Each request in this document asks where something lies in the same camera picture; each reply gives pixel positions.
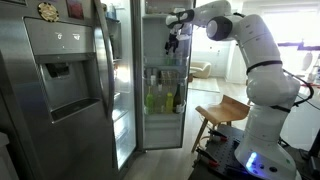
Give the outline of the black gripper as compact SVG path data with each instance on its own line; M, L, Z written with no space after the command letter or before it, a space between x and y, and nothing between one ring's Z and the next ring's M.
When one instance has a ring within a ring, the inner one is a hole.
M177 36L180 34L180 30L171 29L169 33L169 39L165 43L166 54L169 54L170 51L175 52L179 46L179 40Z

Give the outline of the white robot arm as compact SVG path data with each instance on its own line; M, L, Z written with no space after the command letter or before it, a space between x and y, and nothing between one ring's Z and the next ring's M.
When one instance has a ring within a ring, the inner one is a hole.
M300 81L283 69L278 45L261 16L233 13L227 0L171 12L172 40L185 25L206 30L213 41L236 41L246 65L247 97L254 103L243 139L234 151L246 171L262 180L302 180L294 159L278 144L283 124L300 101Z

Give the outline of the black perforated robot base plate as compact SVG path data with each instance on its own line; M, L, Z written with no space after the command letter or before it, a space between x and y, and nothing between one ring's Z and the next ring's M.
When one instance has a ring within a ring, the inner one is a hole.
M242 140L243 131L220 125L210 133L204 149L197 149L188 180L260 180L250 175L236 160L234 151Z

